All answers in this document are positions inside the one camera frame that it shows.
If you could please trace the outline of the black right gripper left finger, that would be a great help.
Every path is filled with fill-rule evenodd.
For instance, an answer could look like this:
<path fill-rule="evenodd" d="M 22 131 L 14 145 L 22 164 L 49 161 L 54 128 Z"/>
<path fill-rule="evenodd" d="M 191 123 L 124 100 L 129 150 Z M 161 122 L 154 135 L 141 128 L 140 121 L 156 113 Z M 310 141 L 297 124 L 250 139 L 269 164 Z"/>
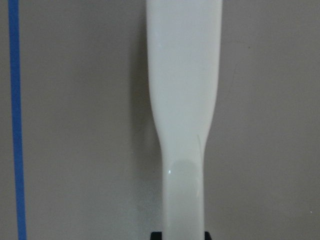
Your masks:
<path fill-rule="evenodd" d="M 150 240 L 162 240 L 161 231 L 153 231 L 150 233 Z"/>

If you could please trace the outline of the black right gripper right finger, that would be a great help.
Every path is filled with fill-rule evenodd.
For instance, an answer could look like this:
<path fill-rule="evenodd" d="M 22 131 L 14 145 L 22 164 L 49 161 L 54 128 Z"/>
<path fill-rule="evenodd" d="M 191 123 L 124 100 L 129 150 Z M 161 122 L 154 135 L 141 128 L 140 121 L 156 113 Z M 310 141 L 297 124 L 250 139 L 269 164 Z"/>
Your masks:
<path fill-rule="evenodd" d="M 205 240 L 212 240 L 212 236 L 208 231 L 204 232 L 204 239 Z"/>

